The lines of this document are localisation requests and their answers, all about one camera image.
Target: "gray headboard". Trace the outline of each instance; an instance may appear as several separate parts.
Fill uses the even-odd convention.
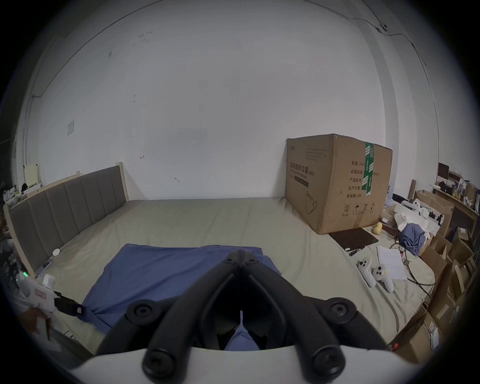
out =
[[[4,210],[20,258],[35,276],[54,249],[62,247],[127,200],[123,167],[117,163],[111,168],[47,186]]]

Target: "blue cloth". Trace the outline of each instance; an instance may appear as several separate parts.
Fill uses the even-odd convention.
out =
[[[420,249],[425,244],[425,234],[423,229],[415,223],[408,223],[398,236],[400,244],[413,255],[418,256]]]
[[[237,249],[252,252],[259,262],[280,273],[272,260],[262,254],[262,249],[256,247],[159,248],[126,244],[90,289],[82,303],[84,315],[79,317],[107,333],[132,302],[140,299],[158,301],[181,295],[200,276]],[[258,349],[241,325],[228,347],[230,350],[245,348],[245,341],[250,344],[249,349],[239,350]]]

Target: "beige bed sheet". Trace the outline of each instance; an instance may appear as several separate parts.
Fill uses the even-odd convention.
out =
[[[69,241],[47,273],[55,290],[82,302],[104,267],[126,243],[158,247],[200,247],[209,244],[260,247],[282,276],[302,294],[319,299],[344,297],[380,332],[386,342],[406,325],[425,293],[412,282],[394,280],[387,293],[369,288],[357,263],[365,256],[378,263],[375,243],[350,257],[328,235],[313,232],[285,198],[130,201]],[[416,279],[434,282],[431,269],[410,257]],[[92,324],[58,313],[76,338],[95,352],[103,334]]]

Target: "paper sheet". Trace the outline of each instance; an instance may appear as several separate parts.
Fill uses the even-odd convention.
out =
[[[432,349],[435,349],[440,344],[440,334],[438,333],[438,328],[435,328],[432,332],[431,344]]]
[[[398,249],[388,249],[377,247],[378,262],[385,265],[390,273],[390,277],[396,280],[406,280],[405,267],[403,266],[402,256]]]

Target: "wall cable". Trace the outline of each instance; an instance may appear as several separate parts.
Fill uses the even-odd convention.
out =
[[[430,95],[432,96],[432,103],[433,103],[433,112],[435,114],[435,125],[437,126],[437,172],[438,173],[438,163],[440,162],[440,130],[438,128],[438,116],[437,116],[437,107],[436,107],[436,104],[435,104],[435,97],[433,96],[433,91],[432,91],[432,86],[430,85],[430,80],[428,78],[428,75],[427,75],[427,71],[425,70],[425,67],[427,67],[427,63],[425,62],[425,60],[422,58],[422,56],[420,55],[420,53],[418,52],[417,48],[415,47],[415,44],[413,44],[413,42],[409,39],[409,37],[403,33],[393,33],[393,34],[388,34],[388,33],[385,33],[385,32],[382,32],[381,29],[379,27],[376,27],[375,25],[373,25],[370,21],[366,20],[366,19],[361,19],[361,18],[355,18],[355,17],[348,17],[338,11],[335,11],[325,5],[321,5],[321,4],[318,4],[314,1],[311,1],[311,0],[303,0],[307,3],[310,3],[310,4],[313,4],[313,5],[316,5],[320,8],[323,8],[327,11],[330,11],[340,17],[343,17],[344,19],[347,19],[347,20],[358,20],[358,21],[364,21],[368,24],[370,24],[373,28],[375,28],[377,30],[378,33],[382,34],[382,35],[385,35],[385,36],[389,36],[389,37],[392,37],[392,36],[403,36],[405,39],[408,40],[408,42],[410,43],[410,45],[413,47],[413,50],[415,51],[415,53],[417,54],[417,58],[419,59],[420,61],[420,64],[421,64],[421,68],[423,69],[423,73],[425,74],[425,78],[427,79],[427,85],[428,85],[428,89],[430,90]],[[383,24],[380,19],[377,17],[377,15],[372,11],[372,9],[368,6],[368,4],[362,0],[362,2],[367,6],[367,8],[370,10],[370,12],[374,15],[374,17],[377,19],[377,21],[380,23],[380,25],[382,26],[383,29],[385,24]]]
[[[115,20],[114,22],[110,23],[109,25],[107,25],[105,28],[103,28],[100,32],[97,32],[95,35],[93,35],[91,38],[89,38],[80,48],[78,48],[75,53],[73,55],[70,56],[70,58],[61,66],[61,68],[57,71],[57,73],[52,77],[52,79],[50,80],[50,82],[47,84],[47,86],[45,87],[45,89],[43,90],[42,94],[41,95],[33,95],[32,94],[32,98],[34,97],[42,97],[43,94],[46,92],[46,90],[48,89],[48,87],[50,86],[50,84],[52,84],[53,80],[55,80],[55,78],[57,77],[57,75],[61,72],[61,70],[65,67],[65,65],[68,64],[68,62],[83,48],[85,47],[90,41],[92,41],[95,37],[97,37],[99,34],[101,34],[102,32],[104,32],[106,29],[110,28],[112,25],[118,23],[120,20],[123,20],[125,17],[128,17],[130,16],[131,14],[135,13],[135,12],[138,12],[144,8],[147,8],[151,5],[154,5],[154,4],[157,4],[157,3],[160,3],[161,1],[163,0],[156,0],[150,4],[147,4],[147,5],[144,5],[143,7],[140,7],[140,8],[137,8],[136,10],[134,11],[131,11],[130,13],[127,13],[126,15],[122,16],[121,18]]]

